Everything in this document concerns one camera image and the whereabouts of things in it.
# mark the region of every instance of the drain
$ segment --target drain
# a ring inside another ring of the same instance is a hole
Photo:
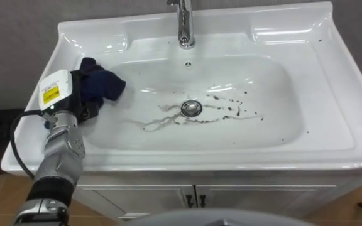
[[[190,68],[192,67],[191,62],[186,62],[186,63],[185,63],[185,67],[186,67],[187,69],[190,69]]]
[[[185,117],[195,117],[202,112],[202,104],[195,100],[188,100],[181,105],[181,114]]]

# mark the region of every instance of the cabinet handle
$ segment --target cabinet handle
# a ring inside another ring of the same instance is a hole
[[[187,198],[188,208],[192,208],[194,206],[194,203],[192,203],[192,195],[186,195],[185,197]]]
[[[205,203],[206,195],[199,195],[199,198],[200,198],[200,207],[205,208],[206,207],[206,203]]]

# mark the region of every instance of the gray wall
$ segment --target gray wall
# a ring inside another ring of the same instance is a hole
[[[194,9],[317,0],[193,0]],[[57,24],[175,11],[166,0],[0,0],[0,109],[25,107],[57,42]],[[362,0],[333,0],[338,30],[362,71]]]

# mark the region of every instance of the faucet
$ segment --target faucet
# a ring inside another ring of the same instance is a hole
[[[171,6],[178,5],[178,40],[181,48],[184,50],[191,49],[195,46],[191,0],[168,0],[167,4]]]

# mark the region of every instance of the sink drain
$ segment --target sink drain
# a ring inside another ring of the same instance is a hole
[[[185,117],[195,117],[202,112],[202,104],[195,100],[188,100],[181,105],[181,114]]]

